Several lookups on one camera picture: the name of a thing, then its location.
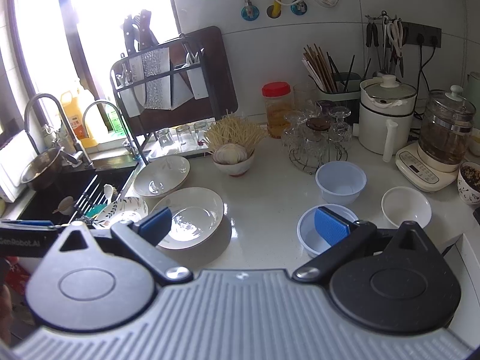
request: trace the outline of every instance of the bowl of grains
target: bowl of grains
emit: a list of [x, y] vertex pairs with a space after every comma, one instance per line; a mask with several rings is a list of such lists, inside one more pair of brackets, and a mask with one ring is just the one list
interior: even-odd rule
[[457, 178], [458, 194], [465, 204], [480, 204], [480, 165], [464, 162]]

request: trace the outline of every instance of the faucet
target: faucet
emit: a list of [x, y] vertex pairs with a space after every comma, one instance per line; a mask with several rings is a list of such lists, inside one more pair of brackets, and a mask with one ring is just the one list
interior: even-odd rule
[[33, 140], [32, 136], [30, 135], [30, 111], [33, 107], [33, 104], [38, 100], [43, 97], [48, 97], [49, 99], [53, 100], [53, 102], [57, 105], [58, 112], [60, 113], [60, 118], [62, 120], [62, 123], [64, 124], [68, 135], [73, 141], [73, 146], [75, 147], [76, 153], [73, 155], [70, 155], [63, 150], [60, 151], [61, 155], [63, 158], [65, 158], [72, 166], [77, 166], [80, 164], [80, 162], [83, 162], [87, 167], [93, 167], [93, 163], [90, 160], [90, 157], [88, 156], [87, 152], [85, 151], [85, 148], [83, 148], [82, 143], [80, 140], [76, 137], [74, 130], [71, 128], [70, 122], [68, 121], [68, 117], [65, 114], [65, 111], [63, 110], [63, 107], [58, 101], [58, 99], [49, 94], [49, 93], [38, 93], [34, 97], [32, 97], [26, 107], [25, 107], [25, 133], [28, 136], [28, 139], [32, 143], [35, 151], [37, 154], [40, 154], [38, 151], [37, 145], [35, 144], [35, 141]]
[[145, 164], [147, 164], [148, 162], [146, 161], [145, 159], [145, 156], [143, 155], [143, 153], [140, 153], [140, 152], [136, 152], [136, 146], [134, 145], [134, 143], [132, 142], [131, 138], [130, 138], [130, 134], [127, 130], [127, 127], [125, 126], [125, 123], [123, 122], [123, 118], [122, 118], [122, 113], [120, 112], [120, 110], [118, 109], [118, 107], [114, 104], [112, 104], [111, 102], [107, 101], [107, 100], [95, 100], [94, 103], [91, 103], [90, 105], [88, 105], [88, 107], [85, 109], [84, 113], [83, 113], [83, 118], [82, 118], [82, 124], [85, 126], [85, 116], [88, 112], [88, 110], [93, 107], [94, 105], [97, 105], [97, 104], [107, 104], [107, 105], [110, 105], [110, 107], [112, 107], [115, 112], [117, 113], [118, 115], [118, 118], [120, 119], [120, 123], [121, 123], [121, 126], [123, 128], [123, 131], [125, 131], [125, 135], [127, 136], [127, 139], [128, 139], [128, 143], [130, 144], [130, 147], [132, 149], [132, 154], [134, 156], [134, 158], [139, 158], [140, 156], [142, 157], [143, 161], [145, 162]]

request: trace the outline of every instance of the yellow bottle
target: yellow bottle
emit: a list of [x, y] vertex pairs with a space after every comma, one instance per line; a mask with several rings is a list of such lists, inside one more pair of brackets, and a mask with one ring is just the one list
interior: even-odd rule
[[80, 139], [85, 149], [104, 142], [109, 133], [97, 107], [92, 107], [88, 110], [85, 126], [82, 124], [85, 109], [94, 101], [95, 98], [92, 93], [83, 88], [80, 85], [80, 81], [75, 81], [74, 88], [63, 93], [60, 97], [61, 105], [67, 114], [73, 132]]

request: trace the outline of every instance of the window frame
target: window frame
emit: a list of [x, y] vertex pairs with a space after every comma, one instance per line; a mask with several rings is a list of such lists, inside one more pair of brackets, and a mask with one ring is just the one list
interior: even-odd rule
[[[28, 72], [25, 57], [22, 51], [20, 36], [18, 33], [18, 27], [16, 23], [16, 16], [15, 16], [15, 1], [16, 0], [7, 0], [8, 18], [10, 22], [11, 38], [13, 41], [13, 50], [18, 62], [18, 69], [20, 71], [23, 85], [25, 86], [28, 97], [32, 98], [34, 95], [36, 95], [36, 91], [35, 91], [31, 76]], [[172, 6], [173, 16], [175, 19], [175, 24], [177, 26], [177, 31], [178, 33], [181, 33], [182, 31], [180, 27], [180, 22], [179, 22], [175, 1], [170, 0], [170, 2]], [[80, 83], [85, 89], [90, 90], [90, 92], [93, 94], [96, 100], [104, 99], [105, 96], [99, 84], [99, 80], [95, 78], [95, 76], [90, 72], [90, 69], [88, 67], [88, 62], [86, 60], [85, 53], [83, 51], [82, 43], [80, 40], [80, 35], [78, 33], [77, 20], [76, 20], [77, 15], [71, 3], [71, 0], [58, 0], [58, 4], [61, 7], [63, 27], [64, 27], [67, 43], [70, 50], [70, 56], [73, 61], [73, 65], [75, 67], [75, 71], [77, 72], [78, 77], [80, 78]], [[40, 125], [42, 126], [46, 124], [47, 118], [44, 114], [44, 111], [41, 105], [39, 103], [36, 103], [33, 106], [33, 109], [34, 109], [35, 115], [38, 118]], [[111, 130], [110, 121], [107, 118], [104, 105], [99, 104], [98, 109], [100, 110], [100, 114], [102, 115], [102, 118], [105, 124], [107, 125], [109, 130]]]

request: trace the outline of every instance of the jar with red lid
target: jar with red lid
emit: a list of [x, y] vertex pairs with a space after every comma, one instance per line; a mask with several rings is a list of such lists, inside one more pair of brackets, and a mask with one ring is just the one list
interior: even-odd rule
[[289, 126], [285, 114], [293, 109], [290, 85], [282, 81], [268, 83], [263, 86], [262, 95], [267, 113], [268, 133], [273, 138], [280, 138], [282, 132]]

